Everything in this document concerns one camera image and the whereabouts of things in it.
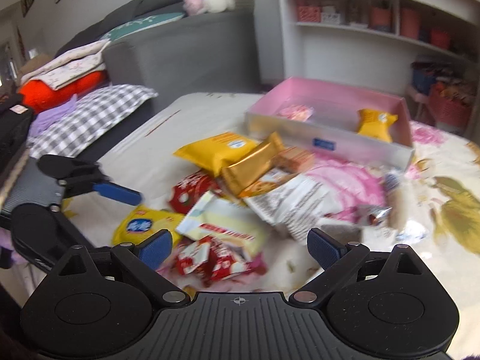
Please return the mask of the white bookshelf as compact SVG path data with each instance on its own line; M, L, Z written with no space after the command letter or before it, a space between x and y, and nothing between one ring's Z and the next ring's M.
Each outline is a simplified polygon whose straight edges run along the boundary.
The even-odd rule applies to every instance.
M321 7L298 22L298 5ZM479 80L479 0L279 0L285 77L402 94L416 61Z

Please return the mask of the grey white checked pillow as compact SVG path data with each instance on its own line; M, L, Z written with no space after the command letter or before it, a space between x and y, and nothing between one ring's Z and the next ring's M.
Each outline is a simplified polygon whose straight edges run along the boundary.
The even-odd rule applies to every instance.
M73 111L31 139L29 154L36 159L43 155L75 157L157 96L153 88L142 85L111 85L96 89L84 96Z

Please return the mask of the gold foil snack pack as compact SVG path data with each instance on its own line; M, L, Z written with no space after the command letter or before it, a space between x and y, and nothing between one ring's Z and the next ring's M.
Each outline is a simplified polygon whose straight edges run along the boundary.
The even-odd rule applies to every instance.
M273 159L284 149L280 135L274 132L240 160L223 167L220 175L228 190L238 196L272 168Z

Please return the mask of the red folded blanket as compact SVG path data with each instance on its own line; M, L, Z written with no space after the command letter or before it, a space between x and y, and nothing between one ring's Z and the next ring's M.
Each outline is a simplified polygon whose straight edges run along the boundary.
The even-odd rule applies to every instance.
M96 71L58 89L50 88L41 80L30 80L19 89L19 93L23 96L22 103L39 114L61 106L75 94L78 97L86 95L107 81L106 71Z

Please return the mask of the clear wrapped wafer biscuit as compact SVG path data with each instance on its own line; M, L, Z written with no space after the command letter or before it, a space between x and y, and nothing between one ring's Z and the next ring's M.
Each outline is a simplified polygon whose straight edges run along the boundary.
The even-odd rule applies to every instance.
M284 149L275 156L273 166L290 173L304 173L315 163L315 155L297 146Z

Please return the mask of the small silver foil snack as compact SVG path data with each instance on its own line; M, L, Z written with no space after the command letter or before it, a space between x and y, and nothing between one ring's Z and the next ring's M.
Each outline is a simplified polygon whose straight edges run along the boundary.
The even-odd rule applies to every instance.
M379 226L387 221L391 210L391 206L359 205L357 223L360 226Z

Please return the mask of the red white candy pack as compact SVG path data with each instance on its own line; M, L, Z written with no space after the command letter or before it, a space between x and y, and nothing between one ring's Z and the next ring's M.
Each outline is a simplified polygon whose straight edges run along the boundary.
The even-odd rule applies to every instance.
M218 237L205 236L183 247L174 260L179 275L193 275L211 285L238 275L265 275L262 256L251 257L242 247L233 247Z

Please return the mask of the pink cardboard snack box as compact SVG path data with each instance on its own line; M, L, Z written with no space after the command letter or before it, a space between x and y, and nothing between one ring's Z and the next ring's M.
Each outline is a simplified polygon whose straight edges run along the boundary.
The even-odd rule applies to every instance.
M290 105L311 107L313 115L305 122L277 116ZM391 143L357 133L362 109L398 116L389 128ZM247 109L245 120L248 133L257 139L276 132L286 144L371 167L406 172L414 155L405 100L371 89L290 77Z

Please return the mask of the blue storage bin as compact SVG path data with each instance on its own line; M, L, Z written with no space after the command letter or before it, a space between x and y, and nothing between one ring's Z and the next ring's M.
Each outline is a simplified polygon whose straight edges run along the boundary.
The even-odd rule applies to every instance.
M436 65L434 63L413 62L412 68L412 86L413 88L428 96L431 86L436 83Z

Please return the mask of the orange lotus root chip pack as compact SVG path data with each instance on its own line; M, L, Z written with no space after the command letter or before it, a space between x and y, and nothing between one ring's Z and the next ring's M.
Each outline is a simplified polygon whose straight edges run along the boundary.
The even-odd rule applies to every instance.
M267 194L296 176L297 173L285 172L280 168L274 167L262 175L262 177L256 180L253 184L241 191L239 197L255 197Z

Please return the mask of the yellow snack pack in box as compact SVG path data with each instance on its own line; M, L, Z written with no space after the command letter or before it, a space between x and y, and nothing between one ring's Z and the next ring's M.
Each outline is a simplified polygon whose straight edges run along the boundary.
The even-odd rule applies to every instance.
M379 141L391 143L389 128L398 120L397 115L385 111L362 109L358 111L360 122L357 133Z

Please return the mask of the clear wrapped sandwich cookies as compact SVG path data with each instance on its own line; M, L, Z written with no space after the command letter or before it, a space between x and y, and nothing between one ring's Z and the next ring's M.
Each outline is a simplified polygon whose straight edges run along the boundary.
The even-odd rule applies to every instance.
M412 194L404 175L396 170L389 170L383 178L385 202L391 208L389 226L399 233L407 227L411 215Z

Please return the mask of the teal cushion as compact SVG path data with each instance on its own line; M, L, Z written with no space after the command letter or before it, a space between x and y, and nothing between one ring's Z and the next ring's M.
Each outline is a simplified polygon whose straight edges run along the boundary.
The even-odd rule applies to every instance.
M131 20L105 33L101 40L115 41L133 33L181 20L184 17L185 14L183 12L174 12Z

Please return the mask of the small yellow blue snack pack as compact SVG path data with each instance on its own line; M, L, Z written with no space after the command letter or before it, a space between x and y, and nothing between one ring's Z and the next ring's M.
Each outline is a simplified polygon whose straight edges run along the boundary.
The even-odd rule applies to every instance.
M114 231L112 244L131 242L138 245L155 233L168 230L172 235L172 244L176 246L182 239L182 235L176 232L176 228L184 217L183 214L153 210L145 205L138 205Z

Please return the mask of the grey sofa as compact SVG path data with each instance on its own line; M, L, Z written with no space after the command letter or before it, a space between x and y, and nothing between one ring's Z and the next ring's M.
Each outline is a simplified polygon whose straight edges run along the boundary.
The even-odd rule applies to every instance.
M254 16L249 10L185 16L129 34L113 41L103 58L112 84L145 86L158 95L80 152L82 159L100 159L182 95L260 90Z

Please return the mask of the pink white plush toy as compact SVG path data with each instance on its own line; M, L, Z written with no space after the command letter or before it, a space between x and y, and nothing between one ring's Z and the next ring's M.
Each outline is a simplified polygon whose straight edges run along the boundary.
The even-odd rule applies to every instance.
M222 13L224 11L233 11L234 8L234 0L183 0L183 9L188 16Z

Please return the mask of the red round-pattern snack pack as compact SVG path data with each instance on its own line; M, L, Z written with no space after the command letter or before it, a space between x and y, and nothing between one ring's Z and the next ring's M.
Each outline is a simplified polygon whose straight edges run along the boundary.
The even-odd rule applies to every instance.
M215 178L205 170L198 170L172 187L168 204L175 212L186 215L206 192L223 195Z

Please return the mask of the pink plastic basket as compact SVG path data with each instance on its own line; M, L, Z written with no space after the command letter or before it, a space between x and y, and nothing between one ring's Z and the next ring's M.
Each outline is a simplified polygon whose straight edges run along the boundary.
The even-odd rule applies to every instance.
M427 107L438 123L455 128L466 128L473 110L471 104L456 96L449 96L448 90L441 83L431 86Z

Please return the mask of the pink snack pack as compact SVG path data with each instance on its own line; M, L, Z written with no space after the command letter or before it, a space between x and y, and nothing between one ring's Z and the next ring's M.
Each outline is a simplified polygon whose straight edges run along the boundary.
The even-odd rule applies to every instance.
M305 122L313 115L313 109L305 105L290 105L281 108L277 116L285 119Z

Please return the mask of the large yellow snack pack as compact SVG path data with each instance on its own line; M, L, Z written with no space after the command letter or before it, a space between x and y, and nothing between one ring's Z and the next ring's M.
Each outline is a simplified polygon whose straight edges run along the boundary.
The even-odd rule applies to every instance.
M218 177L223 167L239 161L257 146L246 136L226 132L184 145L174 155Z

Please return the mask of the white pale yellow snack pack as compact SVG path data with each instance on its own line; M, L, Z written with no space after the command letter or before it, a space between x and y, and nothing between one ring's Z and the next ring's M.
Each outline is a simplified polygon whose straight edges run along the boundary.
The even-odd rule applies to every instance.
M254 258L264 248L270 227L250 208L229 202L206 192L176 227L192 241L214 236Z

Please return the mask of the small red shelf basket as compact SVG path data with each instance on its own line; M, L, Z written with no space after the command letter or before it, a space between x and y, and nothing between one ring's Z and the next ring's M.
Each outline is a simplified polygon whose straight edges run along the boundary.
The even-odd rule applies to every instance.
M320 23L321 7L298 5L296 7L298 22L304 23Z

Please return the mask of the white silver crumpled snack bag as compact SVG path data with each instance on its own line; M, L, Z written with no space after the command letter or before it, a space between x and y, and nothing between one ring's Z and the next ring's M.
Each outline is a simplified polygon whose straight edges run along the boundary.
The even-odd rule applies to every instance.
M306 175L297 175L270 192L243 200L260 219L301 245L307 243L311 228L346 210L333 189Z

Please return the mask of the floral folded quilt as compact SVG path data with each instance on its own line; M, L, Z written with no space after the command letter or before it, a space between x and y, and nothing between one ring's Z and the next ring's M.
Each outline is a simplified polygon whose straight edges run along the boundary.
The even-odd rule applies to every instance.
M60 89L91 72L105 70L103 51L110 43L108 40L100 40L70 49L37 70L24 75L20 80L20 86L24 86L30 80L41 80L52 89Z

